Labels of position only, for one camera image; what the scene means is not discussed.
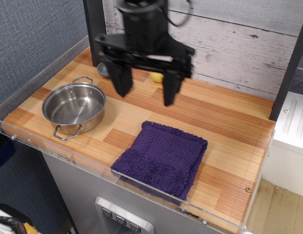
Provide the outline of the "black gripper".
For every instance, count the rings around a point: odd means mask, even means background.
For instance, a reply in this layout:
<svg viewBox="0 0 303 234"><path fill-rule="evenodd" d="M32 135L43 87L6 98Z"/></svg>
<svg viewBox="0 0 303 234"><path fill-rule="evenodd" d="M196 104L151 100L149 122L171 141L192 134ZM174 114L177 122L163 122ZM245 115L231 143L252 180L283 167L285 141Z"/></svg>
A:
<svg viewBox="0 0 303 234"><path fill-rule="evenodd" d="M195 50L168 33L166 7L119 7L124 33L95 36L116 92L125 97L133 85L131 68L163 73L164 105L174 103L184 78L192 75Z"/></svg>

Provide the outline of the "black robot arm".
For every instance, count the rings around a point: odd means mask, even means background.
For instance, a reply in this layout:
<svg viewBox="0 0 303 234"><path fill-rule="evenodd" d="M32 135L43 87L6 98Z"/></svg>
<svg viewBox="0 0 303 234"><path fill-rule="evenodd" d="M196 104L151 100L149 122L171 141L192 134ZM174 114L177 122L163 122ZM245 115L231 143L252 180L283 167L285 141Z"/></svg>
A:
<svg viewBox="0 0 303 234"><path fill-rule="evenodd" d="M164 104L173 104L182 81L192 75L195 49L170 36L166 0L120 0L117 6L125 33L95 37L117 93L124 97L132 88L133 68L158 72L164 76Z"/></svg>

